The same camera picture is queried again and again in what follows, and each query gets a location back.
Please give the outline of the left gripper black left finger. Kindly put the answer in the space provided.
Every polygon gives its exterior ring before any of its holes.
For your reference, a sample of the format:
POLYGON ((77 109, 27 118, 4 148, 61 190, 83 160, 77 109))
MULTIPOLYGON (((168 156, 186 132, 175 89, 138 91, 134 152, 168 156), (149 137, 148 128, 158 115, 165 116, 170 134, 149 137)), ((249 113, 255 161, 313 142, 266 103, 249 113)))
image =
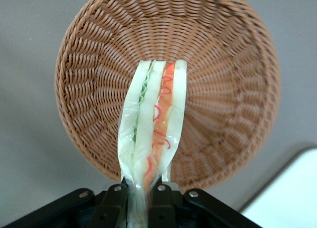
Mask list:
POLYGON ((127 186, 112 185, 98 195, 77 189, 25 216, 6 228, 125 228, 127 186))

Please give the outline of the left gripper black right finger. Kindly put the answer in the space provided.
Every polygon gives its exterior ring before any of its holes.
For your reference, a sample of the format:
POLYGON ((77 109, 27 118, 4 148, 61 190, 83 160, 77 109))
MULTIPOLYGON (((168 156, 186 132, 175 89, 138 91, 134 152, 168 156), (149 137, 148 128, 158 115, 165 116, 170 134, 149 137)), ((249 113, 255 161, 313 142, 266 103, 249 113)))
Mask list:
POLYGON ((258 228, 239 212, 194 188, 181 193, 165 183, 151 191, 149 228, 258 228))

